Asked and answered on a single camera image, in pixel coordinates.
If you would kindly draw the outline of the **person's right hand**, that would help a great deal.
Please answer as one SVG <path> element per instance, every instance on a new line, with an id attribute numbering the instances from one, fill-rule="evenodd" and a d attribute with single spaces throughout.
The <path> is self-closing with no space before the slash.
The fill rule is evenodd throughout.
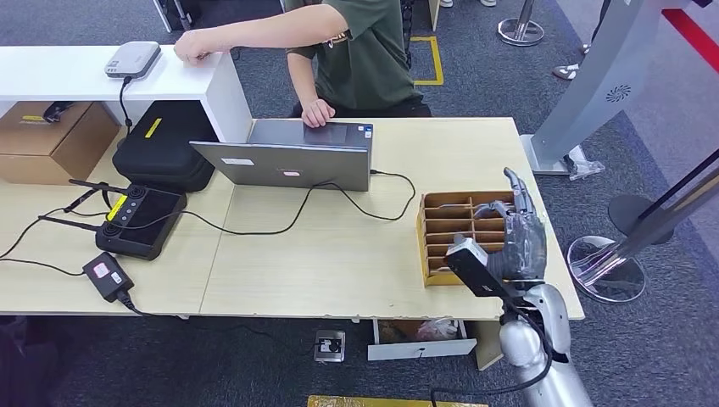
<path id="1" fill-rule="evenodd" d="M 336 110 L 320 98 L 301 102 L 300 106 L 302 109 L 300 117 L 310 128 L 322 127 L 336 115 Z"/>

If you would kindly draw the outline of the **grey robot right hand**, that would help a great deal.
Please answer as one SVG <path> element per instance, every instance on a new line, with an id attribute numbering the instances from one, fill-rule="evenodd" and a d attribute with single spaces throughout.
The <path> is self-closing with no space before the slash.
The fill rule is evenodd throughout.
<path id="1" fill-rule="evenodd" d="M 513 192 L 512 206 L 501 200 L 481 203 L 473 216 L 480 219 L 492 212 L 504 220 L 504 245 L 488 256 L 487 268 L 496 277 L 512 281 L 540 280 L 547 264 L 547 239 L 543 222 L 526 183 L 510 168 L 504 168 Z"/>

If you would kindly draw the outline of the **person's left hand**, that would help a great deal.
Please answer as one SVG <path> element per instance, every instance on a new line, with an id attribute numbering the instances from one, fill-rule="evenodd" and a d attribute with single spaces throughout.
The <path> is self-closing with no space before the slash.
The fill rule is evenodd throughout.
<path id="1" fill-rule="evenodd" d="M 215 52 L 213 31 L 211 29 L 186 31 L 176 41 L 173 50 L 183 63 L 195 65 Z"/>

